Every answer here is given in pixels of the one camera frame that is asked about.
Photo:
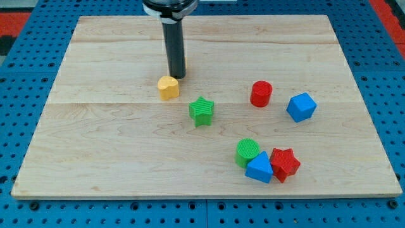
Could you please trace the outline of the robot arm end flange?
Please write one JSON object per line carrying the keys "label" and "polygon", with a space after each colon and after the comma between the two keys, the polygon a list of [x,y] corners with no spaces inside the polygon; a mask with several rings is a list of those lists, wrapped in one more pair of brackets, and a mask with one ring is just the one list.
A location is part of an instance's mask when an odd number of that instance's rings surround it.
{"label": "robot arm end flange", "polygon": [[170,25],[182,21],[198,4],[198,0],[142,0],[146,14]]}

